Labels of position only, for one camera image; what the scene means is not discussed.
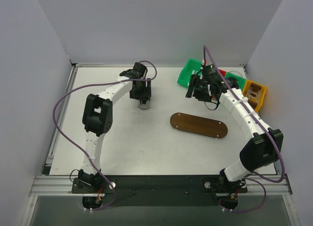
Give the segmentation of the grey glass cup with holder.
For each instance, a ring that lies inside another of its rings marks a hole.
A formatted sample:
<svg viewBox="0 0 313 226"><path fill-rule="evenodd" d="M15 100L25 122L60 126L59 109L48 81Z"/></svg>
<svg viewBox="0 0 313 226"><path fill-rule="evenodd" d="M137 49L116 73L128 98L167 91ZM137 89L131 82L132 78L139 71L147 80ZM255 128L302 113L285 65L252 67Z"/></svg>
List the grey glass cup with holder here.
<svg viewBox="0 0 313 226"><path fill-rule="evenodd" d="M149 100L147 100L147 101L140 100L138 108L140 110L147 110L147 109L149 109L150 108L150 101Z"/></svg>

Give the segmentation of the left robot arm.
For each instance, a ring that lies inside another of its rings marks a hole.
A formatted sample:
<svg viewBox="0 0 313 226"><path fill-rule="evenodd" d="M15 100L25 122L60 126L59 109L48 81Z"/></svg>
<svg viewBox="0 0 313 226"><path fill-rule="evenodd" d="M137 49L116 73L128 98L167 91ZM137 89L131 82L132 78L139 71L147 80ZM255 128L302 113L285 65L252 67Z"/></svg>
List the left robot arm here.
<svg viewBox="0 0 313 226"><path fill-rule="evenodd" d="M125 94L139 102L141 110L149 108L151 79L146 77L147 68L136 63L132 69L120 73L117 83L98 94L89 94L86 98L82 122L86 131L84 160L78 172L78 181L88 192L99 190L105 179L99 171L102 145L105 135L113 124L113 106Z"/></svg>

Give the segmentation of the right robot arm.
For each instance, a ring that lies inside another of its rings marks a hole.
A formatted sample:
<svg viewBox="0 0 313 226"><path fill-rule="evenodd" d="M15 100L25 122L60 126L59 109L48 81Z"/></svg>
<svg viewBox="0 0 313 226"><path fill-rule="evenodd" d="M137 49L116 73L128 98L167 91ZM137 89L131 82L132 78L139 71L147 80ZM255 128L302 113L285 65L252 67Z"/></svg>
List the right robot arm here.
<svg viewBox="0 0 313 226"><path fill-rule="evenodd" d="M223 105L243 131L247 144L240 151L239 159L222 170L229 182L239 181L282 159L282 132L272 129L259 117L243 95L236 78L224 78L212 65L202 65L200 70L192 71L186 97L203 102L216 99L216 104Z"/></svg>

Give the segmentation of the clear acrylic toothbrush rack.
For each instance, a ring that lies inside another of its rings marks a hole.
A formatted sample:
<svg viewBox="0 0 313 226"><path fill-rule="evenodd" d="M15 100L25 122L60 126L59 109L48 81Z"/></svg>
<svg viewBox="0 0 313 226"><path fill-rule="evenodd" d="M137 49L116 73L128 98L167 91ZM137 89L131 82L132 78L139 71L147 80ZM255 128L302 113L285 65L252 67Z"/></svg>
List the clear acrylic toothbrush rack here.
<svg viewBox="0 0 313 226"><path fill-rule="evenodd" d="M260 100L262 95L262 87L258 84L251 83L247 88L246 96L249 99Z"/></svg>

